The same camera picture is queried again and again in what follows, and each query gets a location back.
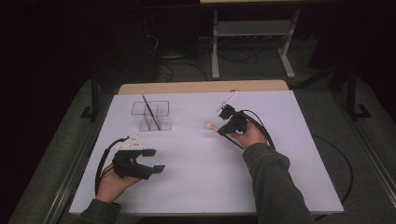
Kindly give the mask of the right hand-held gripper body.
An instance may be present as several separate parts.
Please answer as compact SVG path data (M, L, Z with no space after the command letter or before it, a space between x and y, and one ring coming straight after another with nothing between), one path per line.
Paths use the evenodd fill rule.
M217 109L219 112L219 117L226 120L227 123L233 125L233 132L244 133L247 130L247 119L244 117L242 111L236 111L229 102L239 93L239 91L234 91L233 95L224 101L220 107Z

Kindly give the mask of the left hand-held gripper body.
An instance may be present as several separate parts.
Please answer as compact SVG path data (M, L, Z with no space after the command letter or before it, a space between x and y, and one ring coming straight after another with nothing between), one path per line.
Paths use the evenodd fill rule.
M119 177L129 176L148 180L153 174L153 168L137 162L137 158L142 156L144 149L146 148L138 135L117 143L117 152L112 160L115 173Z

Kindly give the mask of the round-head makeup brush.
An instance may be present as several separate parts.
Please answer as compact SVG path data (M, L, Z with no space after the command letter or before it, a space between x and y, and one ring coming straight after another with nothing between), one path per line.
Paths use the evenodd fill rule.
M218 129L212 122L207 121L207 122L205 123L205 127L208 128L208 129L211 129L211 130L215 131L215 132L218 133L220 136L224 137L225 139L227 139L228 141L230 141L231 143L233 143L235 146L237 146L237 147L239 147L239 148L241 148L241 149L244 149L244 148L241 147L238 143L236 143L231 137L229 137L228 135L226 135L226 134L224 134L224 133L221 133L221 132L219 131L219 129Z

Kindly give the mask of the clear acrylic organizer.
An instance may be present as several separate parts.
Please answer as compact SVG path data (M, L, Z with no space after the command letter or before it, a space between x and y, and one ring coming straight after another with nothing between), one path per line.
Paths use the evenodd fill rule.
M170 131L172 118L168 101L134 102L131 115L140 132Z

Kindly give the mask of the thin copper-ferrule makeup brush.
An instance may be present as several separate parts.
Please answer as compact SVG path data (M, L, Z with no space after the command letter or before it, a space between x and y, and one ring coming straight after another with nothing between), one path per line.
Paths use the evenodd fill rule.
M145 105L146 105L146 107L148 109L148 112L150 113L150 115L151 115L151 117L153 119L153 122L155 123L157 129L160 131L161 128L160 128L159 123L158 123L158 121L156 120L156 118L155 118L155 116L153 114L153 111L152 111L152 109L151 109L151 107L149 105L149 101L147 100L147 98L146 98L146 96L144 94L142 94L142 98L143 98L143 100L145 102Z

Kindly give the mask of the person's right hand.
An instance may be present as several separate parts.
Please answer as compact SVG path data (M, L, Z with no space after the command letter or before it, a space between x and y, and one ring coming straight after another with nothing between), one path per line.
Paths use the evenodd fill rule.
M244 133L231 133L230 136L236 139L244 149L258 143L267 143L262 131L250 121L247 123L247 130Z

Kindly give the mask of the person's left hand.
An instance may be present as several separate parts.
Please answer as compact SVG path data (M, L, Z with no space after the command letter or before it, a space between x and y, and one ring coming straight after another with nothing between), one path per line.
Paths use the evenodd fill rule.
M119 177L110 169L102 175L95 199L105 203L113 203L125 190L138 182L138 178Z

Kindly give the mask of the white board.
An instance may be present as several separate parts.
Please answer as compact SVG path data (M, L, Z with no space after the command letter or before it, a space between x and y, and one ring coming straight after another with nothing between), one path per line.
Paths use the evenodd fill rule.
M94 196L94 177L105 149L115 140L138 135L153 157L146 165L164 165L128 189L119 199L121 211L139 216L175 214L252 214L251 177L239 147L205 127L223 121L217 109L232 92L150 94L149 101L168 101L172 129L140 132L131 115L142 95L117 95L70 206L73 214L86 209ZM276 150L290 159L290 175L315 215L340 213L344 207L334 189L292 91L240 91L230 102L235 109L255 112L269 131Z

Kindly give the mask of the wooden table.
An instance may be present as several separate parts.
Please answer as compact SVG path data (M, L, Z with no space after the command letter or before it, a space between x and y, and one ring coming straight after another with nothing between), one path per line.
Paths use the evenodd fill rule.
M236 81L200 81L124 84L118 95L157 94L157 93L193 93L226 91L287 91L287 83L275 80L236 80Z

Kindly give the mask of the black stand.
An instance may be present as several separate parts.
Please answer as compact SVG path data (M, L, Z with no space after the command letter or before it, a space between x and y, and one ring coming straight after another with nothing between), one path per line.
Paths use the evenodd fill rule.
M364 105L356 104L357 75L353 65L350 66L346 89L346 111L356 121L360 118L370 118L371 114Z
M96 71L92 72L91 78L91 105L85 106L80 117L94 122L99 113L99 85Z

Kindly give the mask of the metal rail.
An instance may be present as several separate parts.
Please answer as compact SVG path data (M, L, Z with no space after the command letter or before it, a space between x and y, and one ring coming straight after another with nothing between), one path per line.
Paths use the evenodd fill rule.
M91 96L85 103L75 101L71 105L71 111L66 113L54 136L54 142L50 144L50 155L46 159L49 176L59 184L50 200L43 224L59 224L68 209L112 100L112 95L99 95L99 113L94 122L80 117L84 107L91 105Z
M365 151L375 176L386 192L389 200L396 208L396 181L375 151L375 144L369 139L370 136L373 136L373 133L366 133L359 123L360 119L370 119L371 114L364 105L353 105L352 111L349 111L347 101L343 99L341 93L333 93L332 98L341 109L347 124Z

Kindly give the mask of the white metal desk frame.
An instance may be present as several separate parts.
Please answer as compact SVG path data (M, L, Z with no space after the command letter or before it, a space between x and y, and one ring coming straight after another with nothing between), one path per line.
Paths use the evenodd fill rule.
M219 13L214 12L213 19L213 44L211 53L212 77L219 79L219 57L218 57L218 38L233 36L285 36L286 40L282 48L277 50L280 61L282 62L287 78L295 78L288 51L292 40L297 21L301 10L295 8L293 15L288 20L264 20L264 21L220 21Z

